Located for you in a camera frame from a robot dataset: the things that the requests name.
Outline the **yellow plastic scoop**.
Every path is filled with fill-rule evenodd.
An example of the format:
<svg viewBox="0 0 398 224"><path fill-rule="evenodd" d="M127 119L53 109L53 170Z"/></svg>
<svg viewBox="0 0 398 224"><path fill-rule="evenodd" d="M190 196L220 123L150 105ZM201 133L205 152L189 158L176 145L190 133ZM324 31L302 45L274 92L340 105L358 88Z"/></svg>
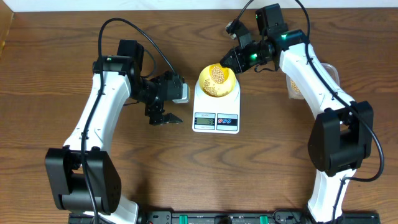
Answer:
<svg viewBox="0 0 398 224"><path fill-rule="evenodd" d="M210 66L210 77L215 83L222 84L228 79L229 71L217 63Z"/></svg>

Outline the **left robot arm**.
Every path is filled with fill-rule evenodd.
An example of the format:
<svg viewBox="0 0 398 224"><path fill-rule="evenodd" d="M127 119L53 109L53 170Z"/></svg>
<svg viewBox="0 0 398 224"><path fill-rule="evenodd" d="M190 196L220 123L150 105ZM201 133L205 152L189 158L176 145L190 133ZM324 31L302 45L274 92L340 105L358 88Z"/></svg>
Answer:
<svg viewBox="0 0 398 224"><path fill-rule="evenodd" d="M79 122L60 149L50 148L45 168L55 206L81 213L82 223L145 223L138 204L121 194L121 178L110 158L111 141L126 100L145 104L151 125L181 123L164 113L164 103L187 103L190 87L166 71L150 80L141 76L144 47L122 39L116 55L93 64L93 85Z"/></svg>

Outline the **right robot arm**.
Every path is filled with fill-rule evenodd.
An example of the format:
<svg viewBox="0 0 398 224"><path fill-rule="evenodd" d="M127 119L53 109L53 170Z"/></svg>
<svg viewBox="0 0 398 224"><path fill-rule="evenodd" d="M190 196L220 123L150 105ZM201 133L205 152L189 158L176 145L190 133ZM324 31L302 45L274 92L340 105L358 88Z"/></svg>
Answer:
<svg viewBox="0 0 398 224"><path fill-rule="evenodd" d="M308 154L317 173L305 221L342 222L347 185L358 180L354 174L371 153L373 109L340 88L317 59L309 32L290 30L278 4L260 8L255 15L261 39L255 41L235 18L226 31L239 45L220 64L239 74L273 62L296 84L315 118Z"/></svg>

